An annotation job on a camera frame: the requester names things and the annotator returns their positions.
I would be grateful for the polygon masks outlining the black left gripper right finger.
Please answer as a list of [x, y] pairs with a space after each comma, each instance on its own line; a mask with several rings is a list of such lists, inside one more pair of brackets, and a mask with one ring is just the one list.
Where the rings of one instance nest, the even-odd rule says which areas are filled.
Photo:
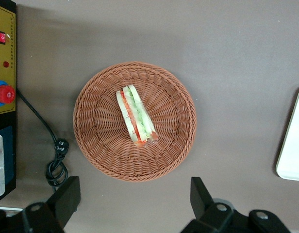
[[182, 233], [230, 233], [232, 208], [215, 202], [200, 177], [191, 178], [190, 203], [195, 215]]

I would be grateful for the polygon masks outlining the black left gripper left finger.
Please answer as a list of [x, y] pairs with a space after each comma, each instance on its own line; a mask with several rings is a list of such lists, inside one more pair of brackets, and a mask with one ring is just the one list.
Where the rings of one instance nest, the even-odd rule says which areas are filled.
[[63, 233], [80, 201], [80, 178], [71, 176], [46, 202], [35, 202], [23, 210], [24, 231]]

